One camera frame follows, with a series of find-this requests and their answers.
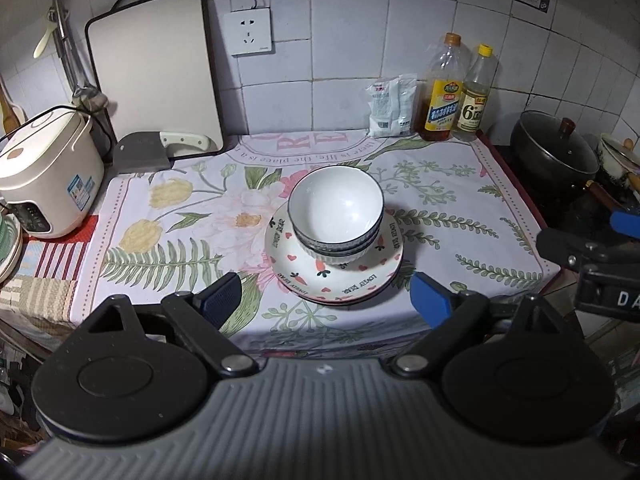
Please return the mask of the striped cloth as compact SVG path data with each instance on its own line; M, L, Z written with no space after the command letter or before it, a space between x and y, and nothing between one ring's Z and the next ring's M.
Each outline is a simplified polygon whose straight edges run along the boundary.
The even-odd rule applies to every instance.
M18 265L1 285L1 313L20 314L38 328L72 326L70 309L99 217L57 240L25 236Z

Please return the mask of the hanging ladle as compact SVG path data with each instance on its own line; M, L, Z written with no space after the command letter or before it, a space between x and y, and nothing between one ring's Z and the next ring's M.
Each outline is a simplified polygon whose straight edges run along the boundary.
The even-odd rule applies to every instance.
M108 99L89 80L76 49L72 31L67 25L67 18L68 12L64 8L62 0L52 0L48 19L54 25L55 49L70 86L70 92L72 92L72 102L89 112L99 112L107 106Z

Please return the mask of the white salt bag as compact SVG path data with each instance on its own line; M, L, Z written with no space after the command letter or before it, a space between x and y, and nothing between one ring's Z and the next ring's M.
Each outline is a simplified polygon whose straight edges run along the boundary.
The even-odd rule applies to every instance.
M412 135L416 74L380 79L366 89L369 134L374 138L404 138Z

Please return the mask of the white vinegar bottle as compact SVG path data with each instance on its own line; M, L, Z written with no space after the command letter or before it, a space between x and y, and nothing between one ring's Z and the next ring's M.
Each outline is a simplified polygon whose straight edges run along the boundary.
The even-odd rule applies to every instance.
M463 79L459 109L451 130L456 139L469 141L476 137L497 66L494 49L488 44L480 44L475 61Z

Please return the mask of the patterned enamel pot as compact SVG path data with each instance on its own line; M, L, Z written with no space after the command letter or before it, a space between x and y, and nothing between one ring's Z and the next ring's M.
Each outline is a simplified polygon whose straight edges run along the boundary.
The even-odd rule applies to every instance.
M631 188L629 177L639 177L639 157L608 133L600 134L597 154L603 170L618 184Z

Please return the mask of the hanging white spoon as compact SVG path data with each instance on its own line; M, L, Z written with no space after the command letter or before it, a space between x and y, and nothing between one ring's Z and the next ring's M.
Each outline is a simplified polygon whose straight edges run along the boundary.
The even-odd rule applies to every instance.
M50 8L46 15L46 30L44 31L42 37L37 42L34 52L32 52L32 57L36 60L40 58L43 54L44 50L46 50L47 44L53 35L55 29L58 28L58 18L56 17L56 12L53 8Z

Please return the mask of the white wall socket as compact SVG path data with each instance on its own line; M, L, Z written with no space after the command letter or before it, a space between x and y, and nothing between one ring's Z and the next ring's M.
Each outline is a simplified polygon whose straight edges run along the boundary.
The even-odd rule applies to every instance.
M224 44L232 56L272 51L271 13L268 8L231 12L224 16Z

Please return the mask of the white carrot pattern plate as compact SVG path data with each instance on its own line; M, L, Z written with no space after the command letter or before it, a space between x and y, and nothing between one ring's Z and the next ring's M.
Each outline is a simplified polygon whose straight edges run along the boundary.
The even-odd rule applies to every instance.
M330 266L308 256L297 243L286 207L281 206L270 219L265 237L266 255L276 278L279 274L288 278L299 275L311 281L315 276L327 278L333 275L334 278L348 276L353 282L371 273L378 276L395 273L396 276L404 255L404 240L391 214L384 216L380 234L374 240L373 247L352 263Z

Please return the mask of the white rice cooker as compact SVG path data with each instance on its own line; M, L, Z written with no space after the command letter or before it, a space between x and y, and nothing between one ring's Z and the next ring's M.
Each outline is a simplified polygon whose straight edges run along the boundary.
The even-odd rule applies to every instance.
M93 119L56 106L15 130L1 152L1 197L31 236L59 238L85 220L104 163L93 142Z

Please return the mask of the green bowl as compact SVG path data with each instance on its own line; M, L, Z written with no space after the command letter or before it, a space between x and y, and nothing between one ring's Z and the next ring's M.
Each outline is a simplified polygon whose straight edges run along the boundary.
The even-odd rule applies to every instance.
M23 248L23 230L21 223L13 214L1 217L1 264L0 283L3 284L12 274L20 261Z

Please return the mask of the wooden spatula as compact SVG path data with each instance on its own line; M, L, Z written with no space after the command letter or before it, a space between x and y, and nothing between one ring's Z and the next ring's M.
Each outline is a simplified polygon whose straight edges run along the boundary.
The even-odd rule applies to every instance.
M26 115L21 107L10 100L4 81L1 81L0 94L2 129L5 134L9 134L24 125Z

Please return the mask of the white bowl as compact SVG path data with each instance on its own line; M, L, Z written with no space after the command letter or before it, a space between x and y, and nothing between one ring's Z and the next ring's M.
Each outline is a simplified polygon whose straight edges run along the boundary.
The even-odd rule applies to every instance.
M303 234L300 229L294 228L293 231L298 241L303 243L305 246L318 250L318 252L328 252L330 254L331 252L341 252L342 250L354 249L363 244L373 242L375 237L378 236L380 229L381 225L377 224L363 235L358 236L353 240L346 240L346 242L322 242L322 240L315 240L314 238Z
M355 167L311 171L288 196L288 218L294 230L314 243L356 243L378 228L383 214L382 188Z
M318 252L318 250L309 248L301 242L298 242L297 245L303 252L306 252L308 256L314 258L314 260L321 261L329 264L330 266L352 263L363 257L373 247L373 243L369 242L354 249L342 250L341 252L331 252L329 254L328 252Z

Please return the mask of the black wok pot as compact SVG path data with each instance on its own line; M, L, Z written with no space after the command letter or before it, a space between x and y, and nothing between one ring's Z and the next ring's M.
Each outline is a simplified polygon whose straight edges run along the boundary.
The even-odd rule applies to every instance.
M526 110L512 130L510 148L531 198L567 214L591 205L587 183L600 165L570 118Z

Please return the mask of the floral tablecloth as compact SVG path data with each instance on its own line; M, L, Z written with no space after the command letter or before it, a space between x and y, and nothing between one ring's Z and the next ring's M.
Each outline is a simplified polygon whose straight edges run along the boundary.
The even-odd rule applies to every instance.
M111 180L70 322L106 297L155 304L239 275L224 332L254 356L375 356L422 335L410 281L515 301L559 273L480 141L356 132L244 136Z

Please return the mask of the white cutting board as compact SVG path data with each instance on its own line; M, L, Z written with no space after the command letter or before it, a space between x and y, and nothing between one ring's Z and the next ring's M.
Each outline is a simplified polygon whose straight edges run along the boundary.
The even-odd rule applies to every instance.
M224 149L206 0L140 0L85 26L117 140L167 133L171 157Z

